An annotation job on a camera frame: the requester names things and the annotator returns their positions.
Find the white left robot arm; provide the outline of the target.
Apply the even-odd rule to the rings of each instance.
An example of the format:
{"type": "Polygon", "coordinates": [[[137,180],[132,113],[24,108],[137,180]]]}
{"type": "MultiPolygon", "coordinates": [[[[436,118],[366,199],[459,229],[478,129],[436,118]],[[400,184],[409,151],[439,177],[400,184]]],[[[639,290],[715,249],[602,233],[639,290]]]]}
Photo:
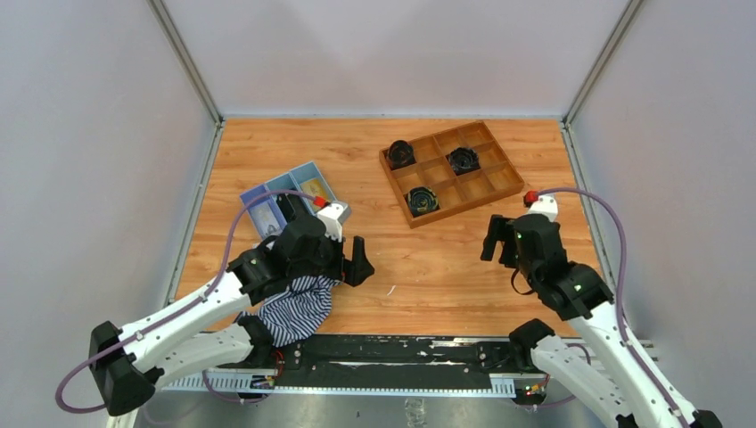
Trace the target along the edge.
{"type": "Polygon", "coordinates": [[[352,255],[316,217],[299,218],[226,260],[206,285],[141,320],[93,329],[89,369],[110,416],[145,404],[177,379],[214,366],[266,366],[275,348],[313,335],[333,288],[375,272],[357,236],[352,255]]]}

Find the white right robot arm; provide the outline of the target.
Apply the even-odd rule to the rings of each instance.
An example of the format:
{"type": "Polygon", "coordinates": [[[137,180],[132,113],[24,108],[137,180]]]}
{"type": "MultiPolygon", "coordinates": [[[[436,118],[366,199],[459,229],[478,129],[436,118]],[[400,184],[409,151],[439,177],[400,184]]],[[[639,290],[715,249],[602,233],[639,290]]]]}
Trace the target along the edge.
{"type": "Polygon", "coordinates": [[[521,372],[538,369],[561,383],[607,427],[720,427],[710,410],[685,399],[618,320],[615,296],[590,266],[570,261],[560,226],[547,216],[491,217],[481,259],[502,245],[500,264],[523,275],[531,290],[571,325],[603,369],[573,354],[535,318],[513,330],[509,359],[521,372]]]}

